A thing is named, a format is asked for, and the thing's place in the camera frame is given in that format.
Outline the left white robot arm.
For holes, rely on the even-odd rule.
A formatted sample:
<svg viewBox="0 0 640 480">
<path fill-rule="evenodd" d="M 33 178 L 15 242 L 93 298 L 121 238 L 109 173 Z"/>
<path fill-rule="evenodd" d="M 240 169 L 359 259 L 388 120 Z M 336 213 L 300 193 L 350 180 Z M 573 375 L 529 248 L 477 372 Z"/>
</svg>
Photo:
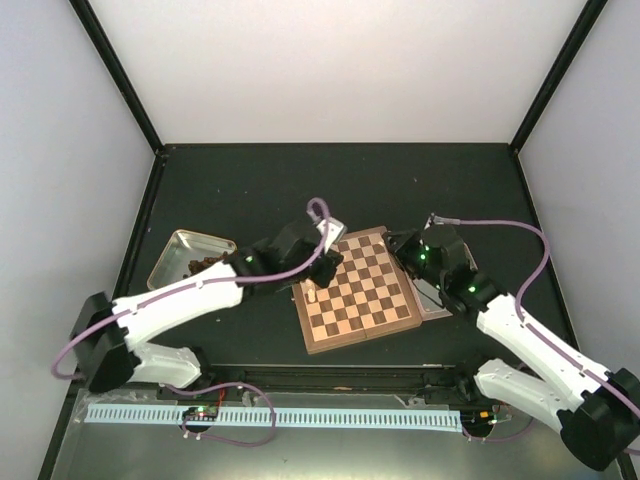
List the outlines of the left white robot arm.
<svg viewBox="0 0 640 480">
<path fill-rule="evenodd" d="M 85 300 L 70 342 L 88 389 L 106 393 L 129 382 L 169 384 L 193 399 L 214 388 L 195 347 L 166 347 L 154 338 L 188 321 L 310 280 L 326 287 L 342 255 L 333 250 L 345 232 L 330 218 L 316 225 L 294 222 L 272 240 L 223 257 L 185 280 L 130 297 L 110 300 L 97 293 Z"/>
</svg>

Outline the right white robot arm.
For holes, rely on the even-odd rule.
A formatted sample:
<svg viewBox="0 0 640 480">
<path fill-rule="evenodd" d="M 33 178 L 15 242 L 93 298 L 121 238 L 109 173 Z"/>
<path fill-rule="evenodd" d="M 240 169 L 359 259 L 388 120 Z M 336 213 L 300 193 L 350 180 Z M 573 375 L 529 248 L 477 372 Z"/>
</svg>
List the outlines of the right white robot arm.
<svg viewBox="0 0 640 480">
<path fill-rule="evenodd" d="M 639 379 L 612 371 L 564 342 L 473 265 L 452 222 L 435 218 L 423 230 L 387 232 L 386 249 L 413 280 L 434 287 L 446 310 L 515 354 L 528 373 L 500 359 L 454 379 L 457 396 L 510 404 L 558 433 L 587 467 L 603 471 L 639 437 Z"/>
</svg>

